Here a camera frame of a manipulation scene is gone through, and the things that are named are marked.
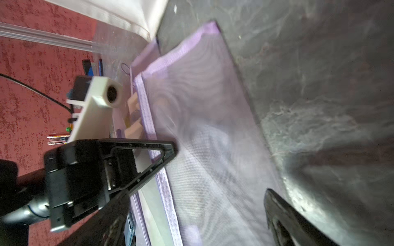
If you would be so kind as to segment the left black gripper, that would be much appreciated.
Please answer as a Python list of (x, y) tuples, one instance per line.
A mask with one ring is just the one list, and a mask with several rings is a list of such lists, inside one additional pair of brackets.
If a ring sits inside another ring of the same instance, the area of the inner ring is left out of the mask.
[[(158, 151), (138, 172), (134, 150)], [(135, 194), (177, 155), (172, 141), (108, 138), (77, 140), (44, 154), (51, 231), (69, 229), (120, 191)]]

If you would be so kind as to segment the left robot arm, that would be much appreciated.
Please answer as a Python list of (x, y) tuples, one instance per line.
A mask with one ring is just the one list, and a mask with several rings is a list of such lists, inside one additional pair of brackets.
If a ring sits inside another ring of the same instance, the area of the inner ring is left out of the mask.
[(19, 176), (1, 160), (1, 245), (25, 246), (29, 226), (49, 220), (53, 232), (87, 218), (65, 246), (126, 246), (130, 198), (177, 154), (172, 141), (76, 140), (44, 155), (45, 167)]

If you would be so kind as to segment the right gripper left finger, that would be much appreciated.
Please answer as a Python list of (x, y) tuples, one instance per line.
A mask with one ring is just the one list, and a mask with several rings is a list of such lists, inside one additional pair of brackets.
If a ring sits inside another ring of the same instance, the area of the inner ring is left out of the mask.
[(120, 192), (60, 246), (124, 246), (124, 229), (129, 213), (130, 197)]

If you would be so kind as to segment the beige mesh pouch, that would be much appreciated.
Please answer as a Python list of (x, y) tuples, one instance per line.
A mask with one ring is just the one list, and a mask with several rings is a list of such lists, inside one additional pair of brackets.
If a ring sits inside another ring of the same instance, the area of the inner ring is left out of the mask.
[(145, 130), (142, 123), (142, 113), (138, 94), (135, 92), (127, 100), (129, 116), (125, 119), (125, 137), (129, 139), (143, 139)]

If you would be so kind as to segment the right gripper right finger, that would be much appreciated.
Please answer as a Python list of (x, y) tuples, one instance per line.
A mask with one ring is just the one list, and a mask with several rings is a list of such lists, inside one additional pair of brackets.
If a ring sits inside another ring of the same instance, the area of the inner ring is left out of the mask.
[(276, 246), (336, 245), (272, 189), (265, 192), (264, 208)]

